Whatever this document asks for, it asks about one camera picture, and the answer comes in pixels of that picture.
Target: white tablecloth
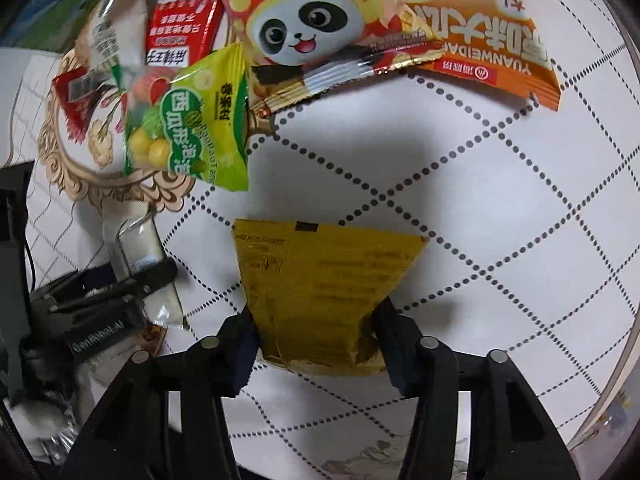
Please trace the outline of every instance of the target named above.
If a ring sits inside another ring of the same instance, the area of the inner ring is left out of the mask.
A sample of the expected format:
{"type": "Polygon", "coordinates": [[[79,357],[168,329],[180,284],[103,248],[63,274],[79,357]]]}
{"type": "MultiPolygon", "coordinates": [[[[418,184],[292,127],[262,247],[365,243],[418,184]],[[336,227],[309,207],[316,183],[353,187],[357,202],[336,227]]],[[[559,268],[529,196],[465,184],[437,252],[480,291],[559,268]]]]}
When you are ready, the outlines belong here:
{"type": "MultiPolygon", "coordinates": [[[[456,351],[503,348],[568,440],[607,384],[640,303],[640,84],[602,0],[526,0],[564,93],[558,113],[476,84],[408,71],[277,115],[250,141],[250,191],[198,182],[156,224],[180,264],[188,330],[216,333],[244,306],[235,218],[332,222],[431,243],[392,294],[456,351]]],[[[34,56],[13,118],[14,160],[36,157],[56,72],[34,56]]],[[[39,284],[105,254],[99,216],[37,165],[27,238],[39,284]]],[[[254,367],[225,399],[238,462],[268,478],[395,478],[415,401],[385,374],[306,377],[254,367]]],[[[468,446],[468,406],[459,453],[468,446]]]]}

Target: foil packet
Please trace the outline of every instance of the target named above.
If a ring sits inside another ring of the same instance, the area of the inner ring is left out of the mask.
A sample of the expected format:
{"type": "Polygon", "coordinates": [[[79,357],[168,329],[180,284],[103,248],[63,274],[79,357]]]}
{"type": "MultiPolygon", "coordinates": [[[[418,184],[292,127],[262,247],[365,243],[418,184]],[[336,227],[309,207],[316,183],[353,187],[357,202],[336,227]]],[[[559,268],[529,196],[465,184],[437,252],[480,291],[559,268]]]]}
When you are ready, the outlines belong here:
{"type": "Polygon", "coordinates": [[[339,84],[433,61],[443,42],[397,0],[223,0],[260,117],[339,84]]]}

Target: watermelon bubble gum package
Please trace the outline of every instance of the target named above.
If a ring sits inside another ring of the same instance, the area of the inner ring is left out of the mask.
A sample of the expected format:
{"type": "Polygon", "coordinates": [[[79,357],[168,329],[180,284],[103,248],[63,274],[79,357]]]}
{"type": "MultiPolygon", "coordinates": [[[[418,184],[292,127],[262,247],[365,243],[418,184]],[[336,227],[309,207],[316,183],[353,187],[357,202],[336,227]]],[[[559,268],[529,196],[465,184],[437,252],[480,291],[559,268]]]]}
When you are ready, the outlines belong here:
{"type": "Polygon", "coordinates": [[[266,117],[341,83],[433,61],[442,40],[398,0],[223,0],[266,117]]]}
{"type": "Polygon", "coordinates": [[[116,70],[127,89],[125,174],[188,174],[230,191],[248,189],[247,82],[235,43],[175,69],[116,70]]]}

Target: barcode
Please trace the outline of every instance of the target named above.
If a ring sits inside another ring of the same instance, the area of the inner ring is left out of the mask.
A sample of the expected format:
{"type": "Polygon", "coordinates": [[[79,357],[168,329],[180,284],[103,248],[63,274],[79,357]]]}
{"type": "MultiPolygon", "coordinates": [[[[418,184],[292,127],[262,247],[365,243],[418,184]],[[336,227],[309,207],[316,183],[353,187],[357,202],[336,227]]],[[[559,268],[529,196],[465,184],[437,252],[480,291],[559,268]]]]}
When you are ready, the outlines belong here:
{"type": "Polygon", "coordinates": [[[73,103],[87,97],[98,88],[99,84],[99,78],[95,76],[94,72],[89,72],[78,79],[69,81],[67,93],[69,102],[73,103]]]}

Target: plastic wrapper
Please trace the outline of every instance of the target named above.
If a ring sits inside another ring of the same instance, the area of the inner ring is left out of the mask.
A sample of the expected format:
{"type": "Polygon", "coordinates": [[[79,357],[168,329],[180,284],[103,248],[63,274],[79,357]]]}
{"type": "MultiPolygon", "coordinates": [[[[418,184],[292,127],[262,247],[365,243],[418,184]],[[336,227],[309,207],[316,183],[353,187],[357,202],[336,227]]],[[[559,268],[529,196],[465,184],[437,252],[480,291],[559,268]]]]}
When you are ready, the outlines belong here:
{"type": "MultiPolygon", "coordinates": [[[[102,237],[118,281],[166,258],[146,202],[103,203],[102,237]]],[[[164,328],[183,326],[182,305],[173,283],[144,300],[146,319],[164,328]]]]}
{"type": "Polygon", "coordinates": [[[100,72],[88,73],[81,66],[53,78],[52,84],[65,111],[69,139],[83,142],[98,102],[116,88],[115,82],[100,72]]]}
{"type": "Polygon", "coordinates": [[[522,0],[402,0],[445,40],[446,53],[423,68],[530,97],[558,110],[551,59],[522,0]]]}
{"type": "MultiPolygon", "coordinates": [[[[81,66],[53,79],[70,139],[84,141],[98,102],[106,92],[117,89],[111,67],[120,62],[142,67],[145,27],[145,0],[102,0],[91,13],[76,41],[76,57],[81,66]]],[[[102,134],[94,133],[98,138],[102,134]]]]}
{"type": "Polygon", "coordinates": [[[250,62],[261,117],[341,83],[440,57],[443,43],[397,0],[223,0],[250,62]]]}
{"type": "Polygon", "coordinates": [[[76,56],[88,72],[145,63],[146,0],[101,0],[76,40],[76,56]]]}
{"type": "Polygon", "coordinates": [[[181,72],[146,67],[123,81],[128,89],[126,173],[169,170],[231,191],[248,189],[247,89],[239,44],[181,72]]]}
{"type": "Polygon", "coordinates": [[[158,0],[146,39],[146,62],[185,68],[211,52],[220,0],[158,0]]]}
{"type": "Polygon", "coordinates": [[[241,219],[233,233],[247,305],[268,362],[322,375],[371,375],[385,368],[370,314],[426,238],[241,219]]]}
{"type": "Polygon", "coordinates": [[[30,0],[0,44],[66,54],[98,1],[30,0]]]}

